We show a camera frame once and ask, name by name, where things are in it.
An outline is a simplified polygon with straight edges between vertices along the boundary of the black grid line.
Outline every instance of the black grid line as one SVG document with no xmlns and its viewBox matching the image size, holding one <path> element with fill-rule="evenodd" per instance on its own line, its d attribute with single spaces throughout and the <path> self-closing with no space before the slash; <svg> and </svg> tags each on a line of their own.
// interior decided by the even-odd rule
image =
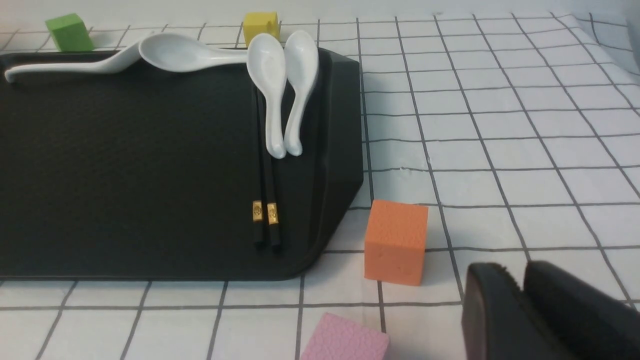
<svg viewBox="0 0 640 360">
<path fill-rule="evenodd" d="M 438 21 L 436 21 L 435 24 L 436 24 L 436 28 L 438 29 L 439 34 L 442 34 L 442 31 L 440 30 L 440 25 L 438 24 Z M 480 29 L 480 25 L 477 23 L 477 20 L 476 20 L 476 24 L 478 26 L 478 29 L 482 33 L 482 29 Z M 489 50 L 491 51 L 491 45 L 489 44 L 489 41 L 486 39 L 486 36 L 484 36 L 484 34 L 482 36 L 484 38 L 484 41 L 486 42 L 486 45 L 489 47 Z M 444 38 L 442 38 L 442 45 L 444 46 L 444 48 L 446 50 L 447 49 L 447 44 L 446 44 L 446 41 L 444 40 Z M 500 184 L 500 178 L 498 176 L 498 172 L 496 171 L 495 167 L 493 166 L 493 160 L 491 159 L 491 156 L 489 155 L 489 150 L 486 148 L 486 144 L 484 143 L 484 140 L 482 138 L 482 133 L 480 132 L 480 128 L 478 127 L 478 124 L 476 122 L 476 117 L 474 116 L 473 111 L 471 111 L 471 106 L 469 105 L 469 100 L 467 99 L 467 95 L 465 93 L 466 90 L 462 87 L 462 82 L 460 81 L 460 76 L 458 75 L 458 71 L 456 71 L 456 67 L 453 64 L 453 59 L 451 58 L 451 55 L 447 53 L 447 57 L 449 58 L 449 63 L 451 63 L 451 68 L 453 69 L 453 74 L 456 76 L 456 81 L 458 82 L 458 86 L 459 86 L 459 88 L 461 90 L 462 98 L 464 99 L 465 105 L 467 106 L 467 110 L 469 111 L 469 115 L 471 117 L 471 122 L 473 122 L 474 128 L 476 129 L 476 133 L 478 135 L 478 139 L 480 141 L 480 145 L 483 148 L 484 155 L 486 156 L 486 160 L 489 163 L 489 167 L 491 168 L 491 171 L 493 173 L 493 178 L 495 179 L 496 185 L 498 186 L 498 191 L 500 192 L 500 196 L 502 197 L 502 201 L 504 201 L 504 204 L 506 205 L 506 209 L 507 209 L 507 212 L 509 213 L 509 218 L 511 219 L 511 223 L 513 224 L 513 227 L 515 228 L 516 234 L 518 235 L 518 239 L 520 240 L 520 244 L 522 244 L 522 248 L 524 249 L 525 257 L 527 258 L 527 261 L 530 261 L 531 260 L 531 256 L 529 255 L 529 251 L 527 251 L 527 244 L 524 241 L 524 237 L 522 236 L 522 232 L 520 231 L 520 227 L 518 226 L 518 223 L 516 222 L 516 218 L 515 218 L 515 216 L 513 214 L 513 210 L 509 206 L 509 201 L 507 199 L 506 194 L 504 193 L 504 189 L 502 187 L 502 184 Z"/>
<path fill-rule="evenodd" d="M 608 135 L 600 135 L 601 138 L 624 138 L 627 136 L 639 136 L 640 133 L 628 133 L 628 134 L 608 134 Z M 494 141 L 494 140 L 531 140 L 537 139 L 537 136 L 506 136 L 504 138 L 484 138 L 485 141 Z M 595 135 L 549 135 L 549 136 L 541 136 L 542 139 L 595 139 L 597 136 Z M 376 142 L 387 142 L 387 141 L 396 141 L 396 142 L 473 142 L 478 141 L 478 138 L 446 138 L 446 139 L 427 139 L 427 140 L 407 140 L 400 138 L 384 138 L 384 139 L 375 139 L 369 140 L 369 143 Z M 620 165 L 621 168 L 625 167 L 637 167 L 637 165 Z"/>
<path fill-rule="evenodd" d="M 569 250 L 593 250 L 598 251 L 598 247 L 596 245 L 593 246 L 558 246 L 558 247 L 529 247 L 527 248 L 529 252 L 536 251 L 569 251 Z M 613 246 L 603 246 L 605 250 L 628 250 L 628 249 L 640 249 L 640 245 L 613 245 Z M 524 249 L 521 247 L 497 247 L 497 248 L 489 248 L 489 247 L 471 247 L 471 246 L 459 246 L 459 247 L 436 247 L 436 248 L 427 248 L 424 252 L 445 252 L 445 251 L 460 251 L 460 250 L 469 250 L 469 251 L 478 251 L 478 252 L 524 252 Z M 364 250 L 325 250 L 323 254 L 363 254 Z"/>
<path fill-rule="evenodd" d="M 356 18 L 356 32 L 358 34 L 358 58 L 360 59 L 360 88 L 364 88 L 364 75 L 362 74 L 362 44 L 360 41 L 360 20 Z M 367 123 L 367 105 L 365 94 L 361 91 L 360 95 L 362 96 L 362 111 L 364 113 L 363 120 L 365 126 L 365 139 L 369 141 L 369 127 Z M 367 168 L 371 168 L 371 152 L 369 150 L 369 144 L 366 146 L 367 149 Z M 373 193 L 373 175 L 369 173 L 369 200 L 370 204 L 373 205 L 374 193 Z M 377 281 L 378 284 L 378 306 L 380 307 L 380 329 L 383 332 L 387 331 L 387 321 L 385 319 L 385 308 L 384 308 L 384 300 L 382 294 L 382 283 Z"/>
<path fill-rule="evenodd" d="M 437 306 L 451 306 L 461 305 L 460 301 L 446 301 L 446 302 L 386 302 L 386 307 L 401 307 L 401 306 L 416 306 L 416 307 L 437 307 Z M 305 304 L 305 309 L 322 309 L 332 307 L 380 307 L 377 302 L 329 302 L 318 304 Z M 144 311 L 189 311 L 189 310 L 256 310 L 256 309 L 297 309 L 297 304 L 266 304 L 266 305 L 186 305 L 186 306 L 150 306 L 144 307 Z M 74 311 L 74 310 L 103 310 L 103 311 L 116 311 L 116 310 L 135 310 L 134 306 L 13 306 L 13 307 L 0 307 L 0 312 L 3 311 Z"/>
<path fill-rule="evenodd" d="M 473 248 L 463 249 L 456 248 L 456 251 L 477 251 Z M 549 251 L 549 250 L 593 250 L 593 249 L 531 249 L 532 251 Z M 448 249 L 433 249 L 430 252 L 443 252 Z M 483 249 L 487 252 L 522 252 L 521 248 L 512 249 Z M 640 299 L 621 300 L 624 302 L 640 302 Z M 462 301 L 443 301 L 443 302 L 386 302 L 385 307 L 403 307 L 403 306 L 415 306 L 415 307 L 438 307 L 438 306 L 458 306 Z M 379 307 L 377 302 L 330 302 L 330 303 L 318 303 L 318 304 L 305 304 L 305 309 L 322 309 L 322 308 L 335 308 L 335 307 Z M 230 305 L 230 306 L 216 306 L 216 305 L 186 305 L 186 306 L 149 306 L 144 307 L 144 311 L 190 311 L 190 310 L 254 310 L 254 309 L 297 309 L 297 304 L 268 304 L 268 305 Z M 13 306 L 13 307 L 0 307 L 0 312 L 10 311 L 87 311 L 87 310 L 101 310 L 101 311 L 122 311 L 122 310 L 135 310 L 135 306 Z"/>
<path fill-rule="evenodd" d="M 238 47 L 238 44 L 240 44 L 240 34 L 242 33 L 243 24 L 244 24 L 244 21 L 240 23 L 240 28 L 238 29 L 238 35 L 236 36 L 236 44 L 234 45 L 236 49 Z"/>
<path fill-rule="evenodd" d="M 5 50 L 7 46 L 9 46 L 9 43 L 13 40 L 13 38 L 15 37 L 15 34 L 18 33 L 18 31 L 20 31 L 20 29 L 14 31 L 13 33 L 10 33 L 11 36 L 9 36 L 9 40 L 6 41 L 6 44 L 3 45 L 2 47 L 0 47 L 0 51 Z"/>
<path fill-rule="evenodd" d="M 320 44 L 320 20 L 317 22 L 317 33 L 316 33 L 316 46 Z M 303 317 L 303 309 L 305 303 L 305 274 L 300 276 L 300 294 L 298 298 L 298 322 L 296 324 L 296 352 L 295 352 L 295 360 L 300 358 L 301 351 L 301 337 L 302 337 L 302 317 Z"/>
<path fill-rule="evenodd" d="M 129 30 L 130 27 L 131 27 L 131 25 L 127 26 L 127 29 L 122 33 L 122 36 L 118 40 L 118 43 L 116 44 L 116 47 L 113 48 L 114 50 L 118 49 L 118 46 L 120 46 L 120 44 L 122 43 L 122 39 L 124 39 L 124 36 L 127 34 L 127 31 Z"/>
<path fill-rule="evenodd" d="M 67 305 L 67 300 L 69 299 L 69 296 L 71 296 L 71 293 L 73 292 L 73 290 L 76 288 L 77 285 L 78 285 L 78 282 L 74 281 L 73 285 L 71 285 L 71 287 L 69 288 L 69 291 L 67 291 L 67 294 L 65 294 L 65 297 L 62 299 L 62 303 L 60 304 L 60 310 L 58 310 L 58 315 L 56 316 L 56 319 L 53 320 L 53 324 L 51 324 L 51 328 L 49 328 L 47 337 L 44 339 L 44 343 L 42 343 L 42 346 L 40 347 L 40 351 L 38 351 L 38 355 L 36 355 L 36 360 L 40 360 L 42 358 L 42 355 L 44 354 L 44 350 L 47 349 L 47 345 L 51 340 L 51 336 L 53 335 L 53 332 L 56 330 L 56 326 L 58 326 L 58 322 L 60 322 L 60 318 L 62 317 L 63 308 L 65 305 Z"/>
<path fill-rule="evenodd" d="M 51 39 L 51 34 L 47 35 L 47 38 L 44 40 L 42 45 L 36 50 L 36 53 L 39 53 L 40 50 L 42 50 L 44 46 L 47 45 L 47 43 L 49 42 L 49 39 Z"/>
<path fill-rule="evenodd" d="M 211 331 L 211 340 L 209 341 L 209 348 L 207 349 L 207 360 L 211 360 L 213 356 L 213 346 L 216 344 L 216 335 L 218 335 L 218 327 L 220 326 L 220 318 L 222 317 L 222 309 L 225 305 L 225 297 L 227 296 L 227 289 L 229 282 L 225 281 L 225 285 L 222 287 L 222 294 L 220 294 L 220 303 L 218 304 L 218 314 L 216 315 L 216 321 L 213 324 L 213 330 Z"/>
<path fill-rule="evenodd" d="M 570 27 L 570 29 L 581 29 L 579 26 L 573 26 Z M 530 31 L 528 32 L 529 34 L 541 34 L 541 33 L 550 33 L 553 31 L 564 31 L 564 29 L 551 29 L 551 30 L 538 30 L 538 31 Z M 479 33 L 473 33 L 473 34 L 451 34 L 451 35 L 444 35 L 445 38 L 456 38 L 456 37 L 476 37 L 479 36 Z M 522 33 L 486 33 L 485 35 L 522 35 Z M 440 35 L 407 35 L 407 36 L 403 36 L 403 38 L 439 38 Z M 382 36 L 382 37 L 361 37 L 361 39 L 364 40 L 383 40 L 383 39 L 396 39 L 397 37 L 394 37 L 392 35 L 389 36 Z M 331 39 L 331 40 L 322 40 L 322 42 L 334 42 L 334 41 L 355 41 L 358 40 L 358 38 L 338 38 L 338 39 Z"/>
<path fill-rule="evenodd" d="M 525 37 L 527 37 L 528 41 L 531 43 L 531 45 L 533 45 L 535 47 L 535 44 L 533 43 L 533 41 L 531 40 L 531 38 L 527 35 L 527 33 L 524 32 L 524 30 L 522 29 L 522 25 L 520 25 L 520 22 L 518 21 L 518 19 L 515 17 L 515 15 L 513 16 L 516 24 L 518 24 L 518 27 L 520 28 L 520 30 L 522 30 L 522 33 L 525 35 Z M 563 24 L 560 20 L 558 20 L 557 17 L 554 16 L 554 18 L 560 22 L 561 24 Z M 544 62 L 549 65 L 547 59 L 542 55 L 542 52 L 540 51 L 540 49 L 538 49 L 537 47 L 535 48 L 536 51 L 538 52 L 538 54 L 540 56 L 542 56 Z M 554 77 L 556 78 L 557 82 L 560 83 L 561 85 L 563 84 L 562 81 L 560 81 L 559 77 L 557 76 L 555 70 L 553 69 L 553 67 L 549 66 L 549 70 L 551 71 L 551 73 L 553 73 Z M 567 91 L 566 88 L 564 88 L 564 92 L 567 95 L 567 97 L 569 98 L 569 100 L 571 100 L 573 106 L 578 110 L 578 112 L 580 113 L 580 115 L 582 116 L 582 118 L 588 123 L 587 118 L 584 116 L 582 110 L 578 107 L 578 104 L 575 102 L 575 100 L 573 99 L 573 97 L 571 96 L 571 94 L 569 94 L 569 91 Z M 535 129 L 535 125 L 533 124 L 533 122 L 531 122 L 531 126 L 534 127 L 534 130 L 537 133 L 537 129 Z M 546 145 L 544 145 L 544 141 L 542 141 L 542 139 L 540 140 L 540 143 L 543 144 L 543 146 L 545 147 L 545 150 L 547 151 L 547 154 L 549 156 L 549 160 L 552 162 L 553 166 L 556 167 L 556 163 L 555 160 L 553 159 L 553 157 L 551 156 L 551 153 L 548 151 Z M 618 283 L 618 286 L 620 287 L 622 293 L 624 294 L 625 298 L 627 300 L 630 300 L 631 298 L 629 297 L 629 293 L 627 291 L 627 289 L 625 289 L 624 285 L 622 284 L 622 281 L 620 280 L 620 277 L 618 276 L 618 273 L 616 273 L 615 269 L 613 268 L 613 266 L 611 265 L 611 262 L 609 261 L 609 257 L 607 256 L 606 252 L 602 249 L 602 244 L 600 243 L 600 239 L 598 237 L 598 235 L 594 232 L 593 228 L 591 227 L 591 224 L 589 224 L 589 222 L 587 221 L 587 218 L 584 216 L 584 212 L 582 211 L 582 209 L 580 208 L 580 206 L 578 205 L 577 201 L 575 200 L 575 196 L 573 195 L 573 192 L 571 191 L 571 189 L 569 188 L 569 185 L 566 183 L 566 180 L 564 179 L 562 173 L 560 172 L 560 170 L 557 170 L 557 174 L 560 177 L 560 180 L 562 181 L 562 183 L 564 184 L 564 187 L 568 193 L 568 195 L 571 197 L 572 202 L 575 204 L 576 209 L 578 210 L 580 217 L 582 218 L 582 221 L 584 221 L 584 224 L 587 226 L 587 229 L 589 230 L 589 232 L 593 235 L 593 239 L 596 242 L 596 244 L 598 245 L 598 248 L 600 248 L 600 253 L 602 255 L 602 257 L 604 258 L 605 263 L 607 264 L 607 266 L 609 267 L 609 270 L 611 271 L 611 273 L 613 274 L 613 277 L 615 278 L 616 282 Z"/>
<path fill-rule="evenodd" d="M 364 86 L 364 75 L 362 74 L 362 47 L 360 45 L 360 23 L 358 18 L 356 18 L 356 31 L 358 33 L 358 59 L 360 62 L 360 87 Z M 360 92 L 360 96 L 362 98 L 362 119 L 364 123 L 364 136 L 367 149 L 367 168 L 371 168 L 371 151 L 369 148 L 369 122 L 367 121 L 367 99 L 363 92 Z M 373 194 L 373 176 L 369 174 L 369 200 L 373 203 L 374 194 Z"/>
<path fill-rule="evenodd" d="M 120 360 L 124 360 L 127 357 L 127 353 L 129 352 L 129 347 L 131 347 L 131 341 L 133 341 L 133 334 L 136 333 L 136 329 L 138 328 L 138 322 L 140 322 L 140 317 L 142 316 L 142 311 L 145 306 L 145 301 L 147 300 L 147 295 L 149 294 L 149 290 L 151 289 L 152 282 L 147 282 L 145 286 L 145 291 L 142 293 L 142 297 L 140 298 L 140 304 L 138 306 L 132 307 L 131 310 L 136 310 L 136 318 L 133 320 L 133 324 L 131 325 L 131 331 L 129 331 L 129 336 L 127 337 L 127 342 L 124 344 L 124 348 L 122 349 L 122 353 L 120 354 Z"/>
<path fill-rule="evenodd" d="M 580 21 L 584 21 L 584 22 L 594 22 L 596 24 L 605 24 L 605 25 L 613 25 L 613 26 L 620 26 L 622 28 L 627 28 L 626 24 L 616 24 L 615 22 L 607 22 L 607 21 L 602 21 L 602 20 L 594 20 L 593 19 L 593 14 L 589 13 L 589 19 L 580 19 L 579 17 L 575 17 L 576 20 L 580 20 Z"/>
<path fill-rule="evenodd" d="M 624 168 L 638 168 L 640 165 L 630 165 Z M 595 167 L 513 167 L 513 168 L 414 168 L 414 167 L 390 167 L 390 168 L 375 168 L 367 169 L 364 172 L 389 172 L 389 171 L 418 171 L 418 172 L 508 172 L 508 171 L 545 171 L 545 170 L 619 170 L 620 167 L 615 166 L 595 166 Z"/>
<path fill-rule="evenodd" d="M 429 172 L 429 176 L 431 178 L 431 183 L 433 184 L 433 193 L 435 195 L 436 198 L 436 203 L 438 204 L 438 211 L 440 212 L 440 218 L 442 219 L 442 228 L 444 230 L 444 234 L 445 234 L 445 239 L 447 240 L 447 247 L 451 248 L 452 247 L 452 242 L 451 242 L 451 235 L 449 234 L 449 228 L 447 227 L 447 221 L 444 217 L 444 209 L 440 206 L 442 204 L 442 201 L 440 200 L 440 193 L 438 192 L 438 185 L 436 184 L 436 179 L 435 179 L 435 175 L 433 174 L 433 167 L 431 166 L 431 162 L 429 161 L 429 151 L 427 150 L 427 145 L 424 143 L 424 130 L 422 128 L 422 122 L 420 121 L 420 115 L 418 115 L 419 111 L 418 111 L 418 105 L 417 102 L 415 100 L 415 94 L 413 92 L 413 83 L 411 82 L 411 73 L 409 72 L 409 66 L 408 63 L 406 61 L 406 55 L 404 55 L 404 45 L 403 45 L 403 37 L 402 34 L 400 32 L 400 25 L 397 22 L 397 17 L 396 17 L 396 29 L 398 32 L 398 41 L 400 41 L 400 50 L 402 50 L 403 52 L 403 61 L 404 61 L 404 69 L 406 71 L 406 78 L 407 81 L 409 83 L 409 89 L 411 91 L 411 98 L 412 98 L 412 102 L 413 102 L 413 109 L 415 110 L 415 120 L 417 122 L 418 125 L 418 131 L 420 133 L 420 139 L 422 140 L 422 150 L 424 152 L 424 157 L 427 161 L 427 166 L 428 166 L 428 172 Z M 458 264 L 456 262 L 456 256 L 453 253 L 453 251 L 449 251 L 449 256 L 451 258 L 451 265 L 453 267 L 453 273 L 454 276 L 456 278 L 456 285 L 458 285 L 458 294 L 460 295 L 460 300 L 462 300 L 464 298 L 464 289 L 462 288 L 462 280 L 460 279 L 460 271 L 458 270 Z"/>
<path fill-rule="evenodd" d="M 592 84 L 592 85 L 565 85 L 565 88 L 584 88 L 585 86 L 592 86 L 592 87 L 607 87 L 607 86 L 611 86 L 612 84 Z M 617 85 L 621 85 L 621 86 L 627 86 L 627 85 L 635 85 L 638 86 L 638 84 L 636 83 L 624 83 L 624 84 L 613 84 L 614 86 Z M 510 88 L 516 88 L 516 89 L 544 89 L 544 88 L 562 88 L 562 86 L 559 85 L 525 85 L 525 86 L 494 86 L 494 87 L 486 87 L 486 88 L 466 88 L 464 89 L 464 91 L 482 91 L 482 90 L 505 90 L 505 89 L 510 89 Z M 441 89 L 441 90 L 416 90 L 416 91 L 411 91 L 411 90 L 393 90 L 393 91 L 384 91 L 384 90 L 366 90 L 363 91 L 363 93 L 365 94 L 409 94 L 411 92 L 414 92 L 416 94 L 426 94 L 426 93 L 432 93 L 432 92 L 459 92 L 461 91 L 460 89 Z"/>
<path fill-rule="evenodd" d="M 560 24 L 564 25 L 564 23 L 562 21 L 560 21 L 558 18 L 555 18 Z M 587 49 L 587 47 L 580 41 L 580 38 L 578 38 L 578 36 L 570 31 L 570 33 L 573 35 L 573 37 L 575 37 L 576 40 L 578 40 L 578 42 L 580 42 L 580 44 L 582 45 L 582 47 L 584 48 L 584 50 L 589 54 L 589 56 L 591 57 L 591 59 L 595 62 L 595 58 L 593 57 L 593 55 L 591 54 L 591 52 L 589 52 L 589 50 Z M 633 104 L 631 103 L 631 101 L 629 100 L 629 98 L 622 92 L 622 90 L 620 90 L 620 88 L 618 87 L 618 85 L 613 81 L 613 79 L 611 79 L 611 77 L 609 76 L 609 74 L 604 70 L 604 68 L 602 67 L 602 65 L 600 64 L 596 64 L 598 65 L 598 67 L 600 68 L 600 71 L 602 71 L 604 73 L 604 75 L 607 77 L 607 80 L 609 80 L 609 82 L 611 83 L 610 85 L 613 85 L 613 87 L 616 89 L 616 91 L 622 96 L 622 98 L 624 98 L 624 100 L 627 102 L 627 104 L 629 104 L 629 106 L 633 107 Z M 636 113 L 636 115 L 638 117 L 640 117 L 640 113 L 634 109 L 634 112 Z M 598 139 L 598 141 L 600 142 L 600 145 L 602 145 L 602 147 L 605 149 L 605 151 L 607 152 L 607 154 L 609 155 L 609 157 L 613 160 L 613 163 L 616 165 L 616 167 L 620 170 L 620 172 L 622 173 L 622 176 L 627 180 L 627 183 L 629 184 L 629 186 L 631 186 L 631 189 L 633 189 L 633 191 L 636 193 L 636 196 L 640 199 L 640 192 L 638 192 L 638 189 L 636 188 L 636 186 L 633 184 L 633 182 L 631 181 L 631 179 L 629 178 L 629 176 L 627 175 L 627 173 L 622 169 L 622 167 L 620 166 L 620 163 L 618 162 L 618 160 L 613 156 L 613 154 L 611 153 L 611 151 L 609 150 L 609 148 L 606 146 L 606 144 L 604 143 L 604 141 L 602 140 L 602 137 L 600 136 L 600 134 L 598 134 L 598 132 L 596 131 L 595 127 L 593 127 L 593 125 L 591 124 L 591 122 L 587 119 L 586 116 L 584 116 L 584 114 L 581 111 L 578 111 L 578 113 L 581 115 L 581 117 L 584 119 L 585 123 L 589 126 L 589 128 L 591 129 L 591 131 L 593 132 L 593 134 L 596 136 L 596 138 Z"/>
<path fill-rule="evenodd" d="M 300 294 L 298 295 L 298 322 L 296 324 L 296 357 L 298 360 L 300 358 L 301 351 L 301 338 L 302 338 L 302 316 L 304 313 L 304 305 L 305 305 L 305 275 L 302 274 L 300 276 Z"/>
<path fill-rule="evenodd" d="M 599 64 L 602 65 L 607 65 L 607 64 L 612 64 L 612 65 L 617 65 L 616 63 L 612 62 L 612 61 L 604 61 L 601 62 Z M 589 63 L 576 63 L 576 64 L 564 64 L 564 65 L 553 65 L 553 67 L 572 67 L 572 66 L 583 66 L 583 65 L 593 65 L 593 62 L 589 62 Z M 538 68 L 546 68 L 546 65 L 528 65 L 528 66 L 508 66 L 508 67 L 504 67 L 505 69 L 538 69 Z M 497 70 L 498 67 L 494 66 L 494 67 L 459 67 L 458 71 L 462 71 L 462 70 Z M 441 72 L 441 71 L 451 71 L 451 69 L 447 70 L 447 69 L 438 69 L 438 70 L 411 70 L 411 72 Z M 365 71 L 364 74 L 401 74 L 404 73 L 404 71 L 402 70 L 397 70 L 397 71 Z"/>
<path fill-rule="evenodd" d="M 595 38 L 596 43 L 600 45 L 600 41 L 598 40 L 598 34 L 596 34 L 596 26 L 594 24 L 595 21 L 593 21 L 593 14 L 589 13 L 589 20 L 584 20 L 584 21 L 589 21 L 591 23 L 591 31 L 593 32 L 593 37 Z"/>
<path fill-rule="evenodd" d="M 634 51 L 631 49 L 625 49 L 624 47 L 617 47 L 617 46 L 612 46 L 612 45 L 607 45 L 605 43 L 599 43 L 600 46 L 604 46 L 604 47 L 608 47 L 609 49 L 614 49 L 614 50 L 620 50 L 620 51 L 628 51 L 630 53 L 633 53 Z"/>
<path fill-rule="evenodd" d="M 581 108 L 582 111 L 597 111 L 597 110 L 637 110 L 638 108 Z M 502 110 L 502 111 L 474 111 L 474 114 L 512 114 L 512 113 L 540 113 L 540 112 L 549 112 L 549 111 L 577 111 L 577 109 L 528 109 L 528 110 Z M 451 113 L 420 113 L 420 116 L 437 116 L 437 115 L 470 115 L 469 111 L 461 111 L 461 112 L 451 112 Z M 384 114 L 384 113 L 369 113 L 368 115 L 372 116 L 388 116 L 388 117 L 410 117 L 414 114 L 405 113 L 405 114 Z"/>
<path fill-rule="evenodd" d="M 204 24 L 202 24 L 202 27 L 200 28 L 200 31 L 198 31 L 198 37 L 196 37 L 196 40 L 200 41 L 200 37 L 202 36 L 202 31 L 204 30 L 204 28 L 206 26 L 207 26 L 206 22 Z"/>
<path fill-rule="evenodd" d="M 415 202 L 415 205 L 422 206 L 438 206 L 438 204 L 432 202 Z M 575 203 L 567 203 L 567 204 L 510 204 L 509 206 L 512 209 L 515 208 L 564 208 L 570 207 L 574 208 L 578 207 L 598 207 L 598 206 L 628 206 L 628 205 L 640 205 L 640 201 L 626 201 L 626 202 L 582 202 L 580 204 Z M 452 204 L 442 204 L 440 205 L 443 208 L 450 209 L 502 209 L 506 208 L 506 205 L 452 205 Z M 370 210 L 370 206 L 352 206 L 349 210 Z"/>
</svg>

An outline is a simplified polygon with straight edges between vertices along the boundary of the black object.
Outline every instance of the black object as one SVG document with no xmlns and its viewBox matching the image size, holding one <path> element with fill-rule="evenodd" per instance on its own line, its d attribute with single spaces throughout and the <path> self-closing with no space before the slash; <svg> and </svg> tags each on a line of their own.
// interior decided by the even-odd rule
<svg viewBox="0 0 640 360">
<path fill-rule="evenodd" d="M 113 53 L 8 54 L 0 70 Z M 255 246 L 264 110 L 244 65 L 174 74 L 140 61 L 115 75 L 0 81 L 0 277 L 275 280 L 307 269 L 363 180 L 360 66 L 319 55 L 304 153 L 273 162 L 278 252 Z M 284 121 L 293 97 L 287 87 Z"/>
<path fill-rule="evenodd" d="M 271 240 L 271 248 L 275 251 L 280 250 L 280 221 L 278 219 L 278 198 L 276 196 L 275 184 L 273 182 L 273 164 L 274 159 L 271 157 L 266 148 L 266 100 L 257 88 L 256 99 L 257 108 L 259 109 L 258 118 L 260 130 L 260 153 L 262 154 L 262 203 L 266 210 L 266 216 L 263 224 L 266 226 L 268 238 Z"/>
<path fill-rule="evenodd" d="M 468 360 L 640 359 L 640 313 L 546 261 L 527 264 L 523 291 L 471 264 L 462 326 Z"/>
</svg>

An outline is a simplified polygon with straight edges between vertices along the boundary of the block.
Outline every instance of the block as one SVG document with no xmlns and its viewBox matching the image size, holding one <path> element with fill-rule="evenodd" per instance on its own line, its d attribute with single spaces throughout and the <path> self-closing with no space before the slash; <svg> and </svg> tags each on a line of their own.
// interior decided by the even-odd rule
<svg viewBox="0 0 640 360">
<path fill-rule="evenodd" d="M 425 206 L 374 200 L 364 240 L 364 276 L 420 285 L 428 215 Z"/>
<path fill-rule="evenodd" d="M 382 360 L 389 335 L 325 313 L 300 360 Z"/>
<path fill-rule="evenodd" d="M 84 22 L 76 13 L 45 21 L 51 38 L 60 51 L 92 51 L 93 42 Z"/>
<path fill-rule="evenodd" d="M 244 43 L 249 47 L 249 43 L 256 35 L 261 33 L 271 34 L 280 41 L 280 23 L 278 14 L 272 13 L 248 13 L 244 16 L 243 22 Z"/>
</svg>

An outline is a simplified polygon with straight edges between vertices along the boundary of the white ceramic spoon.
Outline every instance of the white ceramic spoon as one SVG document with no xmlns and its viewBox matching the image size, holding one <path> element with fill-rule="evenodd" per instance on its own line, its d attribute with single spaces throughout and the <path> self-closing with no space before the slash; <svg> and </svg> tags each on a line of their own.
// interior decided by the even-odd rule
<svg viewBox="0 0 640 360">
<path fill-rule="evenodd" d="M 282 139 L 282 96 L 287 84 L 284 50 L 280 42 L 269 34 L 257 35 L 248 48 L 246 69 L 255 86 L 266 100 L 265 144 L 276 159 L 287 154 Z"/>
<path fill-rule="evenodd" d="M 192 72 L 219 65 L 246 63 L 246 50 L 208 47 L 194 38 L 159 33 L 140 42 L 140 55 L 151 65 L 172 72 Z"/>
<path fill-rule="evenodd" d="M 287 60 L 287 79 L 296 92 L 289 120 L 284 133 L 284 145 L 293 156 L 302 154 L 300 126 L 307 101 L 316 85 L 318 73 L 318 48 L 316 41 L 305 31 L 293 33 L 284 47 Z"/>
<path fill-rule="evenodd" d="M 140 59 L 138 42 L 127 46 L 115 55 L 93 63 L 52 63 L 18 65 L 4 72 L 7 82 L 13 83 L 16 74 L 27 72 L 84 72 L 87 74 L 115 74 L 130 67 Z"/>
</svg>

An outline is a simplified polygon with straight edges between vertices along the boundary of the chopsticks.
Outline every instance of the chopsticks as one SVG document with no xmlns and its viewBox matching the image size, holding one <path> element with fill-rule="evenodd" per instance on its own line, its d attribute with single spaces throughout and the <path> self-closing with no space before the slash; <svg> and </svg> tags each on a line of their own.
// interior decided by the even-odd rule
<svg viewBox="0 0 640 360">
<path fill-rule="evenodd" d="M 258 244 L 263 243 L 264 237 L 262 236 L 262 230 L 266 226 L 267 234 L 269 240 L 271 242 L 271 248 L 273 250 L 278 250 L 280 248 L 280 221 L 278 219 L 278 204 L 276 201 L 276 191 L 275 191 L 275 183 L 274 183 L 274 174 L 273 174 L 273 164 L 271 163 L 272 157 L 269 152 L 266 150 L 265 141 L 266 141 L 266 102 L 262 93 L 255 88 L 255 95 L 257 98 L 257 108 L 258 108 L 258 121 L 257 127 L 258 129 L 254 131 L 257 135 L 256 141 L 254 144 L 258 147 L 257 149 L 257 159 L 259 161 L 259 176 L 258 179 L 262 179 L 260 182 L 260 194 L 261 194 L 261 203 L 260 203 L 260 216 L 261 221 L 254 221 L 254 224 L 258 224 L 260 227 L 260 232 L 256 229 L 256 234 L 260 236 L 255 236 L 254 240 L 257 241 L 259 239 Z M 257 203 L 254 201 L 254 216 L 257 212 Z"/>
</svg>

